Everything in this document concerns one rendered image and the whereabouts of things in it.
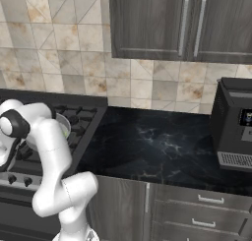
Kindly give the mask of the black coffee machine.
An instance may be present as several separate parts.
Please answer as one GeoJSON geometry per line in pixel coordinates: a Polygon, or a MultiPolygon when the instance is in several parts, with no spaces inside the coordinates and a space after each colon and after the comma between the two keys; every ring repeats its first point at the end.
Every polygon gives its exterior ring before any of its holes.
{"type": "Polygon", "coordinates": [[[252,79],[218,80],[210,130],[220,167],[252,172],[252,79]]]}

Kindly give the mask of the silver pot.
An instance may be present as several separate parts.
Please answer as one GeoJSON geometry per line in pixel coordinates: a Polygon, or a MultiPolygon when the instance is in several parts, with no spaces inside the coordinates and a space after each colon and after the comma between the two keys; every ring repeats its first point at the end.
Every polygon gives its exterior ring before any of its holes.
{"type": "MultiPolygon", "coordinates": [[[[63,116],[62,114],[57,113],[56,114],[56,121],[60,124],[61,130],[65,136],[66,139],[69,138],[71,133],[71,125],[68,119],[63,116]]],[[[36,145],[34,140],[26,140],[27,145],[34,151],[37,151],[36,145]]]]}

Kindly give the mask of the dark wood wall cupboard door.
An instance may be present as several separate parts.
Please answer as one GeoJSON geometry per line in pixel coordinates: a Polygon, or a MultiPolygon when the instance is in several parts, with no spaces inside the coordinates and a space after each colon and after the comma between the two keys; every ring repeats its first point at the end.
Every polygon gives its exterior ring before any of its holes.
{"type": "Polygon", "coordinates": [[[252,65],[252,0],[207,0],[198,56],[194,57],[201,2],[193,1],[187,60],[252,65]]]}
{"type": "Polygon", "coordinates": [[[186,58],[192,1],[182,56],[178,56],[184,0],[109,0],[114,58],[182,61],[186,58]]]}

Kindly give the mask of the dark wood base cupboard door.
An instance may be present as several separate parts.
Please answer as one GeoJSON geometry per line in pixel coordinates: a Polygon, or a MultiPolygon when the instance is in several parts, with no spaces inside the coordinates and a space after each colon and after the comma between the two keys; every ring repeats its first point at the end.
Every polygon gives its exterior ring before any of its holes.
{"type": "Polygon", "coordinates": [[[97,176],[89,203],[91,226],[100,241],[143,241],[147,182],[97,176]]]}

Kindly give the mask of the black gas stove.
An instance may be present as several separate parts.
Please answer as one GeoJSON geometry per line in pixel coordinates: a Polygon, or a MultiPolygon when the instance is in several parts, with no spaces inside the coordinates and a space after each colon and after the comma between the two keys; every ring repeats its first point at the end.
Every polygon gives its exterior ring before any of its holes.
{"type": "MultiPolygon", "coordinates": [[[[102,118],[105,101],[97,105],[90,97],[0,90],[0,104],[7,99],[16,99],[22,104],[43,102],[52,106],[56,114],[65,116],[71,125],[67,143],[72,164],[63,176],[82,173],[78,165],[102,118]]],[[[32,209],[32,198],[42,179],[38,151],[22,140],[15,150],[14,160],[11,169],[0,171],[0,241],[52,241],[61,229],[58,216],[40,217],[32,209]],[[17,177],[13,184],[8,181],[11,174],[17,177]],[[28,187],[24,183],[25,177],[32,179],[28,187]]]]}

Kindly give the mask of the dark wood drawer front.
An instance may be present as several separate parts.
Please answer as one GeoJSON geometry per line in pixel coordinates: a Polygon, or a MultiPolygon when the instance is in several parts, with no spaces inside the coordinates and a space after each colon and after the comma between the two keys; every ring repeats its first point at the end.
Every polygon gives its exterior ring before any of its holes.
{"type": "Polygon", "coordinates": [[[157,185],[157,199],[161,201],[173,200],[186,203],[215,206],[229,210],[252,212],[252,197],[237,196],[227,193],[198,190],[170,185],[157,185]],[[199,202],[198,194],[202,197],[220,199],[224,198],[224,204],[211,204],[199,202]]]}
{"type": "Polygon", "coordinates": [[[175,224],[153,223],[152,241],[249,241],[236,235],[209,230],[179,226],[175,224]]]}
{"type": "Polygon", "coordinates": [[[232,234],[243,238],[252,237],[252,217],[246,213],[204,207],[196,204],[175,201],[155,201],[154,221],[186,227],[203,228],[232,234]],[[192,224],[192,218],[203,222],[216,222],[215,228],[192,224]]]}

